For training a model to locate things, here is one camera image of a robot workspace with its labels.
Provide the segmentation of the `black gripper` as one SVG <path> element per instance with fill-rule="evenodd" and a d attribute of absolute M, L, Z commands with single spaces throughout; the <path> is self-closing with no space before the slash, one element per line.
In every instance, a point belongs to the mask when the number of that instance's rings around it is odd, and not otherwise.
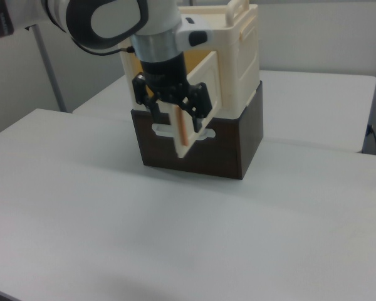
<path fill-rule="evenodd" d="M 202 120 L 212 110 L 212 103 L 205 83 L 190 85 L 187 81 L 184 53 L 166 61 L 140 63 L 143 73 L 132 80 L 136 103 L 150 111 L 155 123 L 160 122 L 159 98 L 156 94 L 149 96 L 148 86 L 154 93 L 160 93 L 162 101 L 179 103 L 178 106 L 192 117 L 194 132 L 198 133 Z"/>

